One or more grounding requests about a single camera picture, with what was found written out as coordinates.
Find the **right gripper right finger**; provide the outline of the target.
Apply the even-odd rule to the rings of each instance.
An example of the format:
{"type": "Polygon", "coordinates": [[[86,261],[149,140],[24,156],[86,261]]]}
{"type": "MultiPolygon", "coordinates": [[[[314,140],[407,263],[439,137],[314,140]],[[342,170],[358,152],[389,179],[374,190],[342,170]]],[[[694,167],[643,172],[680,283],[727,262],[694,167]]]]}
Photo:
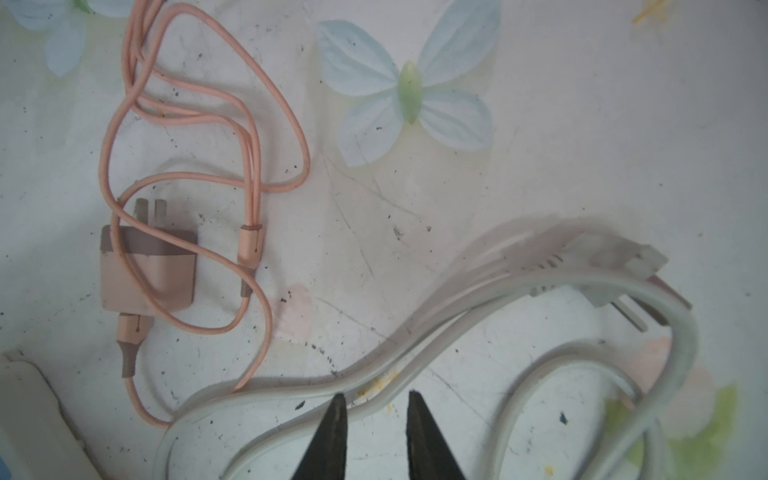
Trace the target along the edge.
{"type": "Polygon", "coordinates": [[[423,396],[409,392],[407,453],[411,480],[465,480],[423,396]]]}

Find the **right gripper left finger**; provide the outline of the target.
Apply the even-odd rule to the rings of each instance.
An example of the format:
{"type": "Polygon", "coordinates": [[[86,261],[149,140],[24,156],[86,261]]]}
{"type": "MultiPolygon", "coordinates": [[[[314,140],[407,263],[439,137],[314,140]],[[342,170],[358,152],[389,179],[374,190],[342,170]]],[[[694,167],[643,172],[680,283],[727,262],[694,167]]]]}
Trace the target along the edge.
{"type": "Polygon", "coordinates": [[[344,480],[348,439],[346,398],[331,400],[292,480],[344,480]]]}

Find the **pink charger adapter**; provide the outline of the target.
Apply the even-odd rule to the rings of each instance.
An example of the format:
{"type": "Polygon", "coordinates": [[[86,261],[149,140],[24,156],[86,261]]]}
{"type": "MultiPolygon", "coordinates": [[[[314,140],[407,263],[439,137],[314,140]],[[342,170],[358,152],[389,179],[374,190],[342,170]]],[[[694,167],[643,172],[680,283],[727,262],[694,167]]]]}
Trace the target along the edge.
{"type": "MultiPolygon", "coordinates": [[[[131,282],[128,271],[114,252],[110,230],[111,227],[105,225],[100,237],[102,308],[117,313],[152,316],[154,311],[131,282]]],[[[157,301],[170,312],[191,306],[197,255],[132,226],[122,226],[120,231],[130,267],[146,281],[157,301]]]]}

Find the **white blue power strip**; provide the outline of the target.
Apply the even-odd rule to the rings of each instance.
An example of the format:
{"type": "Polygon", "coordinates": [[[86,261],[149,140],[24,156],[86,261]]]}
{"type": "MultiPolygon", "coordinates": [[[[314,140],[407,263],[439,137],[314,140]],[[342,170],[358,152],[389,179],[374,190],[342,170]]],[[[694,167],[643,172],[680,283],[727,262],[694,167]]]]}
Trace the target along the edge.
{"type": "Polygon", "coordinates": [[[1,362],[1,477],[100,477],[64,420],[48,383],[24,361],[1,362]]]}

